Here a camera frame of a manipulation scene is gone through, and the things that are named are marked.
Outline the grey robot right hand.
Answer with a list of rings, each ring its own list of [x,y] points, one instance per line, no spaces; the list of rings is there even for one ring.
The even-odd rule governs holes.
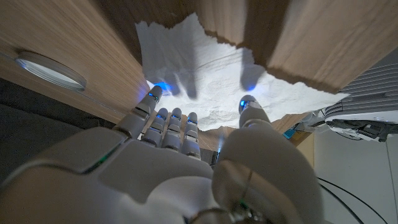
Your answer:
[[[322,223],[320,185],[305,156],[255,97],[216,164],[202,161],[195,113],[150,114],[153,87],[114,128],[44,150],[1,185],[2,223]]]

